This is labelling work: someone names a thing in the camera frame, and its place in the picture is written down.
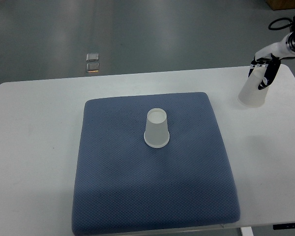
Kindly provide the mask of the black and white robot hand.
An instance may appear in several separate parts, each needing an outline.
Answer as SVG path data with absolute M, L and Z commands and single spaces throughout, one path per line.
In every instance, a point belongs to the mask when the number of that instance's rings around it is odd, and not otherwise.
M 258 67 L 265 67 L 265 72 L 261 75 L 261 82 L 258 84 L 258 90 L 266 89 L 274 81 L 281 60 L 290 55 L 290 49 L 288 47 L 288 36 L 285 36 L 281 41 L 270 44 L 254 55 L 254 58 L 250 64 L 250 70 L 248 76 Z

